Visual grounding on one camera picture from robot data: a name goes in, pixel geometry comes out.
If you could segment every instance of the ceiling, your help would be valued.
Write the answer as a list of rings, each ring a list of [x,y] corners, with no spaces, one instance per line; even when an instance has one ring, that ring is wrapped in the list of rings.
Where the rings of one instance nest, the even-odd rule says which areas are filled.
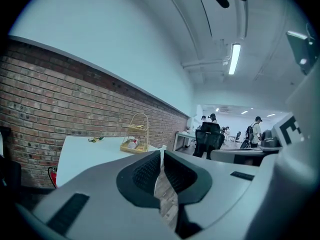
[[[255,118],[261,117],[262,119],[267,120],[280,120],[284,116],[286,116],[287,112],[275,111],[275,110],[267,110],[267,109],[256,109],[253,107],[244,107],[244,106],[225,106],[225,105],[203,105],[202,109],[205,115],[210,115],[211,113],[215,113],[217,116],[219,114],[230,115],[230,116],[238,116],[238,117],[247,117],[247,118]]]
[[[198,86],[272,88],[288,96],[303,80],[285,33],[306,34],[306,20],[291,0],[141,0],[176,46],[181,65]],[[241,51],[229,75],[231,44]]]

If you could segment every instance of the fluorescent light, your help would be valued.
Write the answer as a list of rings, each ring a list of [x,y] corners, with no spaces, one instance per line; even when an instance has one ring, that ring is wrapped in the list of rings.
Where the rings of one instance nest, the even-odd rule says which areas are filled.
[[[229,69],[229,75],[233,75],[236,71],[239,55],[240,55],[241,45],[239,43],[232,44],[232,55],[231,55],[231,64]]]
[[[305,58],[302,58],[301,60],[300,60],[300,64],[301,65],[304,65],[304,64],[306,64],[307,63],[307,60],[305,59]]]
[[[305,39],[308,38],[308,37],[307,37],[306,35],[304,35],[304,34],[300,34],[300,33],[293,32],[293,31],[288,31],[287,33],[288,33],[288,35],[294,36],[294,37],[296,37],[296,38],[301,38],[301,39],[303,39],[303,40],[305,40]]]

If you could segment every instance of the floor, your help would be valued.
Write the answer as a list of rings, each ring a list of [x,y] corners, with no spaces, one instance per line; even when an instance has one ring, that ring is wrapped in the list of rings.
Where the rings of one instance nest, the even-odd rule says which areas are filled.
[[[240,146],[241,142],[228,141],[222,145],[221,149],[239,149]],[[178,151],[192,156],[195,151],[195,144],[192,142],[188,148],[181,148]],[[154,196],[160,200],[160,214],[163,217],[164,222],[174,230],[178,218],[178,196],[171,187],[163,166],[155,186]],[[21,204],[27,209],[32,210],[43,197],[45,197],[45,195],[24,193],[21,198]]]

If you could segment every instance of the white desk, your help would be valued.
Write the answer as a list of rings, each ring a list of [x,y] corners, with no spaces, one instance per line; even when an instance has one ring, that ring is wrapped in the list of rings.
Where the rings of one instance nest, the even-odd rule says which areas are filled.
[[[176,151],[177,148],[177,141],[178,137],[184,137],[184,138],[190,138],[190,139],[196,139],[196,133],[190,132],[190,133],[184,133],[184,132],[177,132],[175,134],[174,144],[173,144],[173,151]]]
[[[61,187],[90,167],[132,156],[133,154],[120,151],[123,140],[124,137],[105,137],[94,143],[88,141],[88,137],[67,136],[60,154],[56,185]],[[149,146],[149,151],[161,151],[161,164],[164,149],[166,146],[161,149]]]

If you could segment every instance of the tiered wooden basket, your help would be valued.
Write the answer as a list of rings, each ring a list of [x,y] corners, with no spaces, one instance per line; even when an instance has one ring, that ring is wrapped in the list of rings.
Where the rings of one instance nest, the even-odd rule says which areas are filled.
[[[133,121],[135,120],[135,117],[137,115],[143,115],[146,118],[146,125],[143,127],[137,128],[137,124],[133,124]],[[128,144],[131,142],[132,137],[130,136],[130,133],[135,132],[139,133],[140,135],[146,136],[146,141],[140,141],[139,145],[136,148],[128,148]],[[144,152],[148,152],[149,150],[149,119],[146,114],[144,113],[136,113],[133,118],[131,119],[131,123],[128,125],[127,130],[126,130],[126,135],[123,138],[123,142],[120,146],[120,150],[132,154],[141,154]]]

